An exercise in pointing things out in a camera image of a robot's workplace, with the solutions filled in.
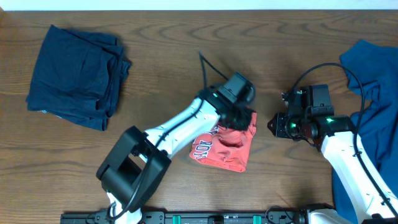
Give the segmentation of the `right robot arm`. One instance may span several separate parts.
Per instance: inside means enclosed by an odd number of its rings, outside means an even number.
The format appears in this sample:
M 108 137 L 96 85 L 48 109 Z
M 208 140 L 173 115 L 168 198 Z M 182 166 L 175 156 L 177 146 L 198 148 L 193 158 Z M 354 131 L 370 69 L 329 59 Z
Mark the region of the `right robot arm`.
M 397 197 L 366 154 L 347 115 L 336 116 L 327 85 L 282 94 L 286 112 L 267 127 L 275 137 L 306 141 L 331 164 L 348 194 L 358 223 L 397 223 Z

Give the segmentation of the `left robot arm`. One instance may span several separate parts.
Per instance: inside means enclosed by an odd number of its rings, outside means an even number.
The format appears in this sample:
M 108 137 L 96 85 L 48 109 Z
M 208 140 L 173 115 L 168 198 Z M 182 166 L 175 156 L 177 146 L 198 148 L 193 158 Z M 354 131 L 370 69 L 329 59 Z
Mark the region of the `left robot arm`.
M 158 127 L 125 130 L 96 172 L 110 205 L 110 223 L 138 223 L 141 208 L 153 196 L 171 164 L 188 143 L 218 123 L 246 130 L 254 85 L 240 73 L 226 83 L 201 90 L 191 105 Z

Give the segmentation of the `coral red t-shirt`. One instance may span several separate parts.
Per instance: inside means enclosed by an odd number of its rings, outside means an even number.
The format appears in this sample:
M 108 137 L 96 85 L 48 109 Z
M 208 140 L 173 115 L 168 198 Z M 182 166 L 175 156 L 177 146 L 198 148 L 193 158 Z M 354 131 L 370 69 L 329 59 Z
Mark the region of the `coral red t-shirt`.
M 193 141 L 190 158 L 206 166 L 244 172 L 257 131 L 257 113 L 251 112 L 248 129 L 238 131 L 219 124 Z

